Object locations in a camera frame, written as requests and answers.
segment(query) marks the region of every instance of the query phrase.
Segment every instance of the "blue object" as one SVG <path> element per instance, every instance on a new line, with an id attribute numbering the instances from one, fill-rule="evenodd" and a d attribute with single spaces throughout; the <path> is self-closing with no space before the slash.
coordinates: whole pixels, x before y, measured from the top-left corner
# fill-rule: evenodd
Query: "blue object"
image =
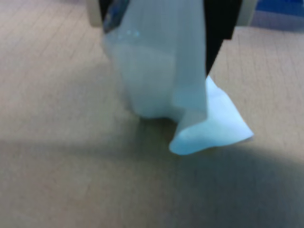
<path id="1" fill-rule="evenodd" d="M 256 9 L 304 17 L 304 0 L 260 0 Z"/>

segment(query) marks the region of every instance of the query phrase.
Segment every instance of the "black object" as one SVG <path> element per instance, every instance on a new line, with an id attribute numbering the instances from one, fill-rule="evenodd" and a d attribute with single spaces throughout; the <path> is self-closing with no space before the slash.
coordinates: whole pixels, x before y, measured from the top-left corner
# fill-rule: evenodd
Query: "black object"
<path id="1" fill-rule="evenodd" d="M 108 6 L 106 15 L 103 16 L 104 32 L 108 33 L 120 26 L 130 0 L 113 0 Z"/>
<path id="2" fill-rule="evenodd" d="M 225 39 L 231 39 L 243 0 L 203 0 L 206 23 L 206 76 Z M 114 0 L 99 0 L 102 19 Z"/>

